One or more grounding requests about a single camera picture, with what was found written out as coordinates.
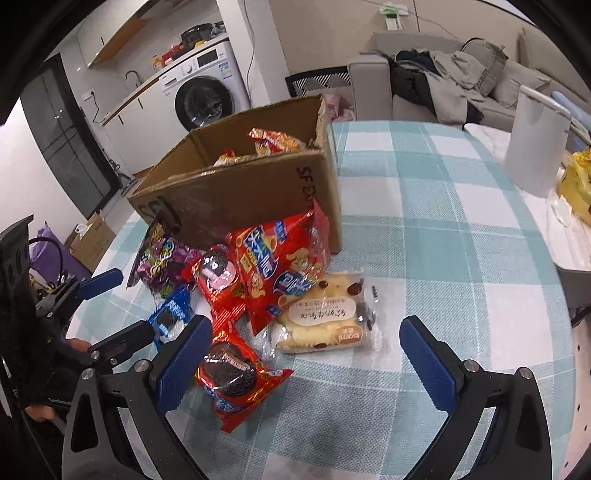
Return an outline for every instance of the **oreo cookie package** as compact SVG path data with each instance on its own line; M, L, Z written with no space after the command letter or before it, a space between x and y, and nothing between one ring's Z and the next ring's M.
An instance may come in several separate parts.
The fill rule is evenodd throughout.
M215 399L222 430L230 433L293 370L267 368L229 322L215 322L214 338L195 380Z
M180 287L148 319L154 328L156 347L176 340L191 318L191 294L187 287Z

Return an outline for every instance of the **white wall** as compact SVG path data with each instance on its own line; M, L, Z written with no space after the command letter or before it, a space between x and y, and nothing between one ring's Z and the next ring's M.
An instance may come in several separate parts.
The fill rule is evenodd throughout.
M268 0L217 0L217 4L252 106L289 98L285 85L289 71Z
M181 33L195 25L222 20L216 0L192 0L174 8L170 15L155 18L133 37L115 56L117 74L125 77L129 70L136 70L143 78L154 74L152 57L162 56L173 44L181 41ZM135 89L135 75L130 75L129 93Z
M0 151L0 229L33 214L30 238L47 222L64 241L78 223L86 221L47 166L20 100L0 127Z

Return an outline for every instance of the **chocolate chip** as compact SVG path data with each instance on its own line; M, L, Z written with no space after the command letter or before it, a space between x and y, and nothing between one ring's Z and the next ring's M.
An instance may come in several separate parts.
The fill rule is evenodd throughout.
M353 283L353 284L349 285L349 288L347 288L347 293L349 295L351 295L352 297L359 295L361 293L361 284L360 283Z

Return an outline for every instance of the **floor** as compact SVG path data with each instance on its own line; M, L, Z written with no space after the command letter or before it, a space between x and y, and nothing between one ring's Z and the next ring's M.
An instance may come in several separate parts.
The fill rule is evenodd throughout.
M111 205L107 205L104 208L103 214L105 215L107 225L109 225L111 230L117 234L135 210L129 203L128 199L119 194L116 199L111 200L109 204Z

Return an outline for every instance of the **washing machine door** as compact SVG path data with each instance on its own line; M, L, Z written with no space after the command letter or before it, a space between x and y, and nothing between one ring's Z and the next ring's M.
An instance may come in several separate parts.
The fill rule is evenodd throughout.
M230 90L211 77L195 77L181 85L174 100L178 120L187 131L234 113Z

